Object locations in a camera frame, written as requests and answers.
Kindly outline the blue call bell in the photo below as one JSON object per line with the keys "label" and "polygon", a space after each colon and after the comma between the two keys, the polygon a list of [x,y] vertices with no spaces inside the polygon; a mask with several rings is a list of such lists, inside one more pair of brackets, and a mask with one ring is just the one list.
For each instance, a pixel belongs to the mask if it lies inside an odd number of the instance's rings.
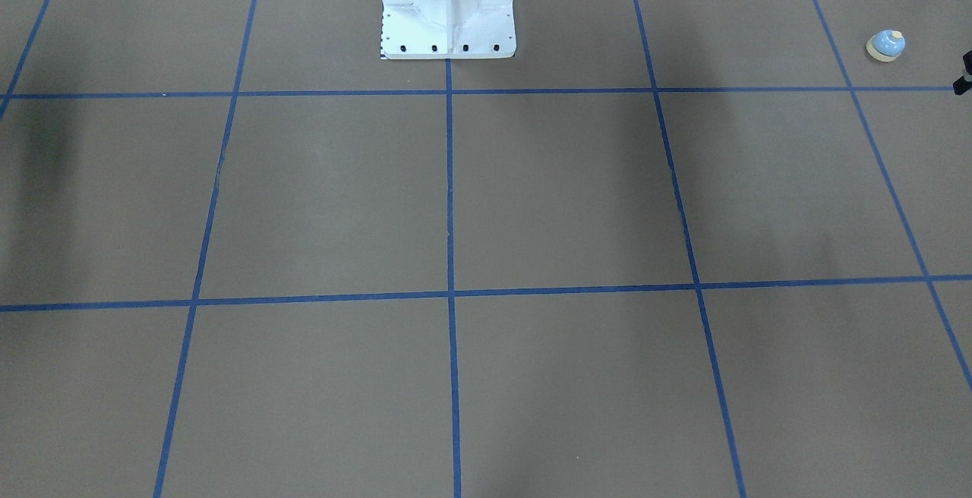
{"label": "blue call bell", "polygon": [[885,29],[872,35],[866,42],[865,50],[872,59],[879,62],[893,62],[903,54],[907,40],[900,30]]}

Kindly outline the brown paper table cover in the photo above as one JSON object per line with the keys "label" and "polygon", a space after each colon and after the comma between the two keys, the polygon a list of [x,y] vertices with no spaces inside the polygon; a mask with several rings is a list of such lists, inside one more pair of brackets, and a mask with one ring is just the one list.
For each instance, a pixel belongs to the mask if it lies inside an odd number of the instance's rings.
{"label": "brown paper table cover", "polygon": [[514,5],[2,0],[2,495],[968,497],[970,0]]}

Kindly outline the white pedestal column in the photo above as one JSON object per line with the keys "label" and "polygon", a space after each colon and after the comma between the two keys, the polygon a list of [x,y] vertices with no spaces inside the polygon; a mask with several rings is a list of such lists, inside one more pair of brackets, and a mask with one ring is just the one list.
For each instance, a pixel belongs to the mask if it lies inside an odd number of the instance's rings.
{"label": "white pedestal column", "polygon": [[512,58],[513,0],[382,0],[380,56],[386,60]]}

